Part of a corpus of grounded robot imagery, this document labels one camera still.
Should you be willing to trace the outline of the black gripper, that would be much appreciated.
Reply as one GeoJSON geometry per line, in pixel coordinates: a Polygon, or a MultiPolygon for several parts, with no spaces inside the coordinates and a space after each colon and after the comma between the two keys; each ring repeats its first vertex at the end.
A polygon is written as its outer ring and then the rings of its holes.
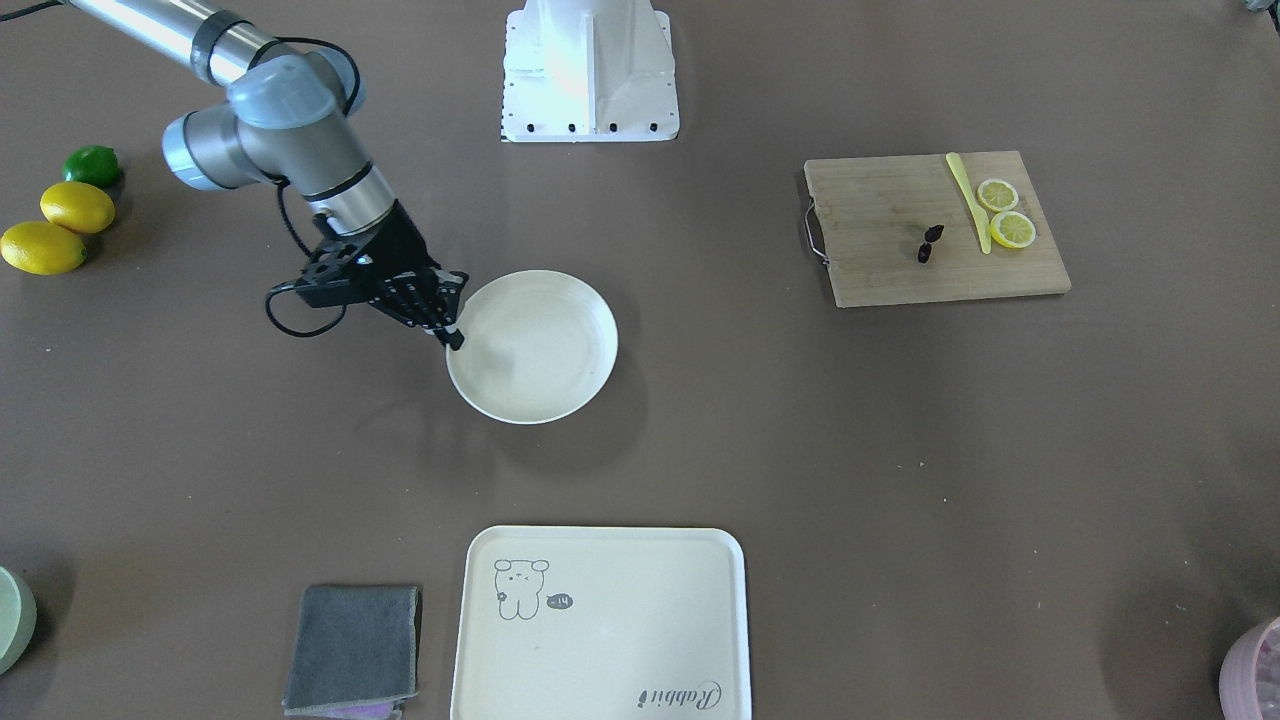
{"type": "Polygon", "coordinates": [[[436,331],[444,348],[461,350],[465,334],[456,323],[468,274],[448,270],[431,256],[403,204],[394,201],[357,240],[356,268],[367,288],[365,301],[404,325],[436,331]]]}

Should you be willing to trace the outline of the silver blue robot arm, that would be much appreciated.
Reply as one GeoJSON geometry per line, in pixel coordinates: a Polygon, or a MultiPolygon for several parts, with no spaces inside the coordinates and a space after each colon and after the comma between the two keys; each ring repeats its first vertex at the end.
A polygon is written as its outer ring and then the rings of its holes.
{"type": "Polygon", "coordinates": [[[78,1],[76,8],[189,68],[225,100],[166,127],[173,174],[205,191],[293,188],[320,232],[273,296],[310,307],[369,305],[458,350],[462,272],[428,246],[349,123],[362,77],[340,49],[273,36],[209,1],[78,1]]]}

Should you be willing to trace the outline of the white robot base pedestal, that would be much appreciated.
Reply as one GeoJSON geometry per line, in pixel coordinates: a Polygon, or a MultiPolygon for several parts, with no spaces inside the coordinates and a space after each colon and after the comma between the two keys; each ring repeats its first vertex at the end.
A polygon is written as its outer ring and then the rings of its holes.
{"type": "Polygon", "coordinates": [[[500,140],[678,137],[669,15],[649,1],[527,1],[506,18],[500,140]]]}

